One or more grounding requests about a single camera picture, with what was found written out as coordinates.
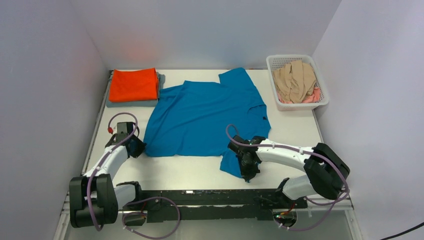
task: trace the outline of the laundry basket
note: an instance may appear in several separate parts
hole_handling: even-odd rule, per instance
[[[285,64],[288,64],[295,60],[302,60],[303,63],[310,64],[315,72],[316,83],[315,87],[321,89],[321,94],[319,95],[319,101],[314,103],[282,103],[278,99],[276,86],[273,79],[273,70],[282,68]],[[277,108],[280,111],[290,111],[290,110],[312,110],[318,106],[326,105],[329,103],[329,95],[326,89],[326,86],[323,81],[321,73],[318,71],[317,66],[312,60],[312,57],[308,55],[298,55],[298,54],[284,54],[284,55],[271,55],[266,58],[266,65],[268,66],[269,80],[272,85],[272,92],[274,94],[275,101],[277,103]]]

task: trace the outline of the folded shirt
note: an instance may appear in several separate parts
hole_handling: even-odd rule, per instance
[[[164,88],[165,75],[156,73],[159,79],[159,88],[157,90],[157,96],[160,97],[160,90]],[[145,100],[145,101],[124,101],[124,102],[111,102],[109,100],[109,92],[106,96],[106,107],[108,108],[119,108],[119,107],[155,107],[158,104],[158,99]]]
[[[109,101],[113,103],[158,99],[159,80],[156,69],[113,72]]]

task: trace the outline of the blue t-shirt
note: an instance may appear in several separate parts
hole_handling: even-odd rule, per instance
[[[219,75],[220,83],[185,81],[160,91],[147,123],[145,153],[151,157],[220,156],[220,169],[241,177],[225,129],[234,124],[244,139],[268,137],[267,108],[243,68]],[[231,136],[236,133],[230,129]]]

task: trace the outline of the wall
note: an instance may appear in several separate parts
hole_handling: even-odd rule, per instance
[[[423,221],[423,11],[419,0],[343,0],[313,54],[330,93],[316,114],[324,140],[350,166],[366,240]]]
[[[110,69],[266,68],[311,55],[341,0],[72,0]]]
[[[52,239],[108,71],[68,0],[0,3],[0,233]]]

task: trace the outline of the white table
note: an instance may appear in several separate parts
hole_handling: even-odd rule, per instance
[[[218,74],[228,70],[158,70],[166,76],[164,88],[183,84],[185,80],[196,82],[219,82]],[[295,146],[315,146],[321,141],[313,112],[278,111],[271,82],[266,70],[247,70],[267,106],[267,115],[271,124],[269,138],[275,142]],[[110,139],[108,122],[117,113],[129,112],[138,119],[139,138],[143,140],[146,125],[153,107],[114,107],[104,108],[97,136],[94,141],[88,168],[94,166],[105,150]],[[134,120],[120,115],[112,122]],[[128,159],[119,169],[113,183],[138,181],[143,190],[208,190],[208,189],[274,189],[284,178],[293,178],[304,173],[277,163],[263,162],[261,173],[250,183],[220,170],[221,156],[171,156],[148,157],[142,154],[138,158]]]
[[[218,74],[224,73],[228,70],[158,70],[159,73],[166,75],[166,81],[164,84],[165,88],[172,86],[181,85],[185,80],[198,81],[198,82],[219,82]],[[267,115],[271,124],[271,131],[268,138],[282,144],[294,145],[294,146],[315,146],[318,142],[321,142],[319,128],[314,116],[313,111],[278,111],[274,96],[272,94],[271,82],[269,80],[267,70],[247,70],[251,80],[257,87],[263,101],[267,107]],[[105,107],[105,99],[101,107],[97,124],[96,131],[93,134],[91,146],[87,154],[87,158],[82,169],[82,173],[85,173],[87,169],[90,169],[97,160],[101,157],[104,152],[105,144],[110,139],[111,135],[107,131],[107,125],[110,118],[121,112],[129,112],[134,114],[138,119],[138,126],[140,128],[139,138],[144,138],[144,132],[150,115],[153,112],[153,107],[116,107],[107,108]],[[117,122],[133,121],[130,116],[120,115],[113,122],[114,126]],[[229,173],[220,170],[220,162],[222,157],[210,156],[210,157],[199,157],[199,156],[172,156],[172,157],[147,157],[142,154],[138,158],[128,159],[119,169],[113,184],[116,185],[126,181],[138,181],[143,190],[227,190],[227,189],[275,189],[278,187],[280,182],[284,178],[293,178],[303,175],[304,173],[300,170],[283,166],[272,162],[263,162],[260,164],[261,173],[257,174],[250,183],[246,183],[242,178],[237,178]],[[317,202],[328,202],[327,199],[315,195],[314,198]],[[302,224],[304,227],[311,225],[318,220],[317,217],[322,215],[322,211],[326,211],[328,206],[316,206],[309,204],[307,209],[297,209],[300,214],[306,214],[305,211],[316,212],[312,215],[312,218],[305,218]],[[361,239],[358,223],[353,212],[353,206],[350,198],[347,198],[333,208],[333,211],[342,211],[344,217],[339,220],[334,219],[337,223],[340,223],[340,229],[342,232],[347,234],[352,239]],[[94,227],[78,228],[74,229],[69,226],[69,196],[66,197],[65,203],[63,204],[62,213],[57,225],[57,230],[54,236],[55,240],[69,239],[116,239],[116,238],[130,238],[140,239],[135,234],[122,231],[122,224],[120,221],[108,226],[101,233],[98,233]],[[268,226],[268,223],[262,223],[254,219],[235,219],[235,220],[197,220],[197,221],[186,221],[182,223],[175,234],[170,239],[189,239],[193,237],[193,230],[207,230],[213,225],[223,223],[224,225],[230,224],[234,228],[230,231],[231,233],[240,233],[245,231],[245,225],[235,227],[240,221],[248,221],[247,225]],[[334,226],[334,221],[327,219],[322,226],[315,228],[317,231],[312,230],[303,233],[287,233],[292,238],[304,239],[311,238],[318,233],[322,234],[319,229],[330,228],[326,224]],[[163,231],[167,232],[171,226],[166,226],[164,223],[147,223],[149,231],[160,235]],[[228,237],[225,231],[213,231],[218,234],[213,239]],[[249,232],[247,236],[253,236],[257,230]],[[280,231],[275,232],[275,236],[278,237]]]

